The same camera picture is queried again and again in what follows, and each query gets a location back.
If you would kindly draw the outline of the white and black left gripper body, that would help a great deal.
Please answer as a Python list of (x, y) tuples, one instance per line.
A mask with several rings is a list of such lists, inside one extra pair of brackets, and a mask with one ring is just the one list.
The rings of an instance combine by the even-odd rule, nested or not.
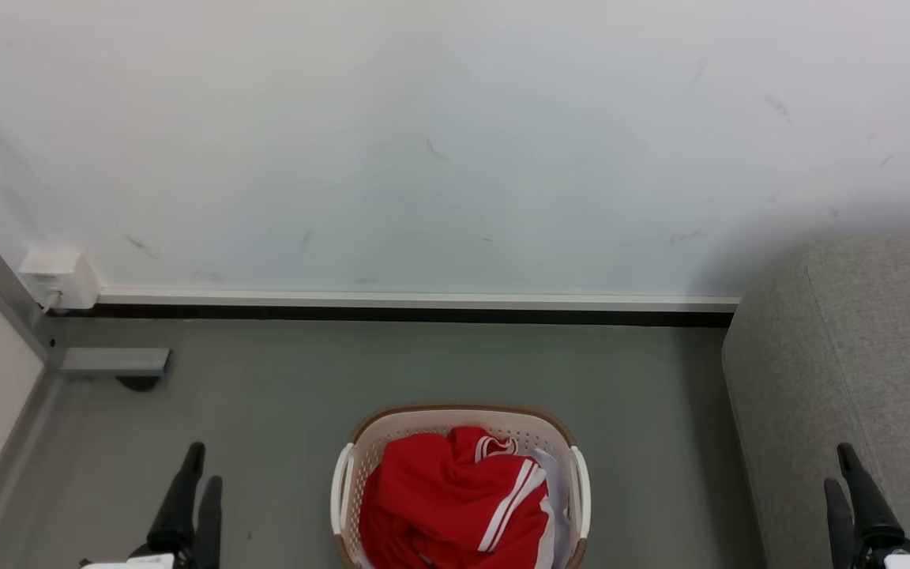
[(145, 544), (122, 561), (91, 562), (82, 560), (80, 568), (195, 568), (194, 553), (189, 546)]

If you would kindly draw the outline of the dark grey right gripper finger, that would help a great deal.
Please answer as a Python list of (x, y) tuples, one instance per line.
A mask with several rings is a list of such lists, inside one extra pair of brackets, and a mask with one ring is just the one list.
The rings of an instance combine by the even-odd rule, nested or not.
[(848, 478), (846, 483), (852, 500), (845, 496), (844, 489), (837, 480), (824, 479), (826, 521), (833, 568), (855, 568), (857, 562), (855, 523), (850, 507), (857, 494), (857, 479)]
[(837, 460), (842, 479), (857, 479), (852, 507), (857, 551), (863, 545), (882, 545), (906, 541), (906, 534), (873, 476), (863, 467), (855, 448), (849, 443), (837, 446)]

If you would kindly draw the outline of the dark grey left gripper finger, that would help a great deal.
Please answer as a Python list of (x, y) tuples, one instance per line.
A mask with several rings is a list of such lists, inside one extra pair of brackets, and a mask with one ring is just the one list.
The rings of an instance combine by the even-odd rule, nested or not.
[(223, 548), (223, 478), (207, 480), (198, 513), (193, 545), (194, 568), (220, 568)]
[(178, 555), (193, 547), (195, 498), (204, 468), (205, 444), (192, 443), (147, 533), (152, 553)]

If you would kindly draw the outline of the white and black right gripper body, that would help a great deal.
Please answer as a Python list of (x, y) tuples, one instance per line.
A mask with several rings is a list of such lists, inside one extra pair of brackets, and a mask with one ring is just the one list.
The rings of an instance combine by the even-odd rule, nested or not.
[(855, 568), (910, 568), (910, 541), (863, 545), (855, 556)]

